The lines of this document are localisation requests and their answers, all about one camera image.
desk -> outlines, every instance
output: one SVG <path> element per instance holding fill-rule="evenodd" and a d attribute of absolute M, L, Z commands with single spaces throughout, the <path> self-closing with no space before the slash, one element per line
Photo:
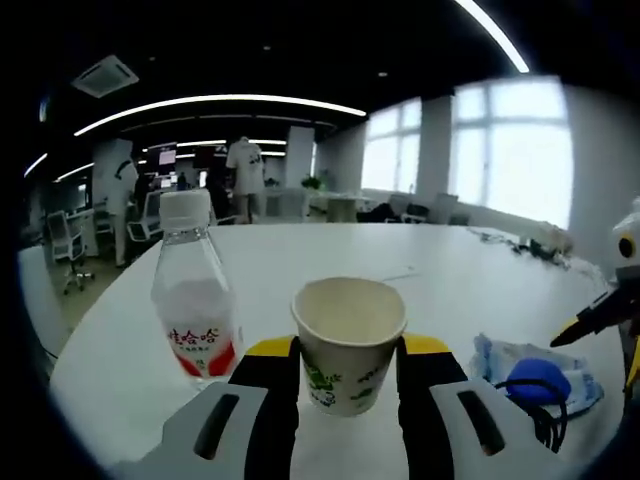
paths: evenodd
<path fill-rule="evenodd" d="M 548 346 L 603 288 L 578 272 L 481 243 L 463 227 L 249 225 L 211 233 L 238 298 L 245 347 L 296 332 L 293 294 L 327 276 L 399 276 L 392 285 L 406 302 L 407 330 L 442 339 L 463 366 L 479 332 Z M 150 300 L 159 247 L 125 270 L 87 312 L 51 378 L 63 413 L 105 466 L 144 456 L 159 443 L 163 422 L 197 393 Z M 416 274 L 403 277 L 410 269 Z M 588 458 L 609 442 L 622 416 L 620 336 L 606 329 L 558 351 L 584 356 L 606 392 L 569 422 L 560 449 L 565 458 Z M 395 380 L 390 368 L 373 408 L 347 419 L 320 413 L 301 383 L 291 478 L 408 478 Z"/>

white bottle cap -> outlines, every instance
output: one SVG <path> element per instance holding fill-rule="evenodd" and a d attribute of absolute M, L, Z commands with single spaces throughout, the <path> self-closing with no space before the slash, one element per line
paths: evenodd
<path fill-rule="evenodd" d="M 163 230 L 189 230 L 209 225 L 211 197 L 204 188 L 160 195 L 160 225 Z"/>

office chair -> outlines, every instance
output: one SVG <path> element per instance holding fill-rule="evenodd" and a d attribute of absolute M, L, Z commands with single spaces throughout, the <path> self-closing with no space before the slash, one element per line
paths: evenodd
<path fill-rule="evenodd" d="M 402 223 L 427 223 L 429 209 L 416 203 L 411 203 L 407 207 L 407 212 L 400 215 Z"/>
<path fill-rule="evenodd" d="M 147 193 L 142 216 L 136 222 L 127 223 L 127 231 L 132 242 L 149 242 L 155 240 L 154 235 L 162 232 L 160 227 L 160 195 L 162 193 L 159 190 Z"/>
<path fill-rule="evenodd" d="M 109 212 L 106 210 L 106 204 L 101 203 L 94 205 L 93 211 L 93 219 L 96 224 L 96 235 L 102 233 L 109 233 L 113 235 L 113 225 L 111 225 L 111 219 L 109 218 Z"/>
<path fill-rule="evenodd" d="M 94 279 L 95 275 L 77 268 L 84 257 L 85 245 L 82 241 L 82 229 L 71 229 L 64 211 L 52 213 L 47 217 L 47 225 L 51 233 L 51 252 L 54 262 L 68 260 L 69 269 L 65 273 L 65 284 L 62 293 L 69 293 L 69 285 L 74 283 L 78 290 L 84 290 L 85 278 Z"/>

black cable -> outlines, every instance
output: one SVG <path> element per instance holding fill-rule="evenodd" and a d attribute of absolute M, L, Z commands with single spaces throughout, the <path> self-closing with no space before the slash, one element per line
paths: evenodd
<path fill-rule="evenodd" d="M 536 378 L 507 380 L 498 383 L 495 387 L 500 389 L 510 385 L 539 385 L 549 390 L 556 397 L 556 403 L 560 406 L 559 420 L 554 419 L 544 408 L 534 405 L 520 396 L 509 395 L 508 398 L 531 417 L 535 426 L 536 438 L 545 447 L 551 449 L 553 453 L 558 453 L 567 432 L 567 406 L 562 399 L 560 390 L 549 382 Z"/>

air conditioner vent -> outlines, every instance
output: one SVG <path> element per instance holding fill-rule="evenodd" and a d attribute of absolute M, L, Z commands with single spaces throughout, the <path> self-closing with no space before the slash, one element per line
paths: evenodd
<path fill-rule="evenodd" d="M 105 95 L 136 83 L 139 78 L 115 55 L 109 55 L 83 72 L 71 85 L 92 97 Z"/>

